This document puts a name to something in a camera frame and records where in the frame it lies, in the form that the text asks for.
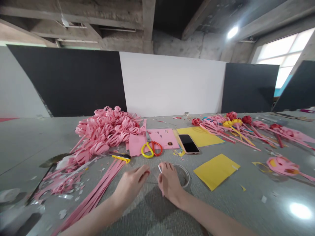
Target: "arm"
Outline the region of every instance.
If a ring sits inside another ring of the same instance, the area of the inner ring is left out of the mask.
[[[174,205],[194,217],[214,236],[255,235],[236,220],[225,215],[186,192],[180,185],[176,169],[170,163],[161,163],[159,188]]]
[[[62,232],[60,236],[92,236],[114,223],[134,201],[149,174],[148,165],[125,172],[112,196]]]

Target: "black panel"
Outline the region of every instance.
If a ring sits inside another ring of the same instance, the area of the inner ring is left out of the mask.
[[[222,113],[271,111],[278,65],[227,63]]]
[[[8,45],[54,117],[127,111],[119,52]]]
[[[315,62],[302,61],[272,111],[315,106]]]

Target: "metal tool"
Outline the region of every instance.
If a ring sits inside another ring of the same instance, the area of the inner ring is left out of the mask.
[[[143,147],[141,148],[141,153],[142,153],[142,155],[143,155],[145,158],[152,158],[153,156],[159,156],[159,155],[161,155],[161,154],[162,154],[162,151],[163,151],[163,147],[161,146],[161,144],[159,144],[159,143],[157,143],[157,142],[155,142],[155,141],[152,141],[151,138],[150,138],[150,136],[149,136],[149,134],[148,134],[148,132],[146,132],[146,136],[147,136],[147,143],[144,144]],[[155,153],[154,144],[158,145],[158,146],[161,148],[160,153]],[[151,155],[150,155],[150,156],[144,154],[144,148],[145,148],[145,146],[147,146],[148,149],[150,150],[150,152],[151,152]]]

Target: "concrete ceiling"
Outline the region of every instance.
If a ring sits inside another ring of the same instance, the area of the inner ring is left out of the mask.
[[[157,0],[154,28],[188,39],[195,31],[260,36],[315,13],[315,0]]]
[[[49,47],[153,53],[154,11],[155,0],[2,0],[0,23]]]
[[[195,31],[227,33],[238,25],[239,41],[311,14],[315,0],[0,1],[0,24],[48,47],[140,53],[153,53],[153,27],[186,40]]]
[[[220,0],[201,25],[202,32],[226,33],[234,25],[242,28],[286,0]]]

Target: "fluorescent light fixture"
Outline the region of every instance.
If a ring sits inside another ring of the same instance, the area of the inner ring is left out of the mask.
[[[310,219],[312,217],[312,212],[310,211],[310,209],[303,204],[292,203],[290,205],[290,210],[293,215],[301,219]]]
[[[238,30],[239,28],[237,26],[232,28],[230,32],[227,34],[227,38],[228,39],[233,38],[237,34]]]

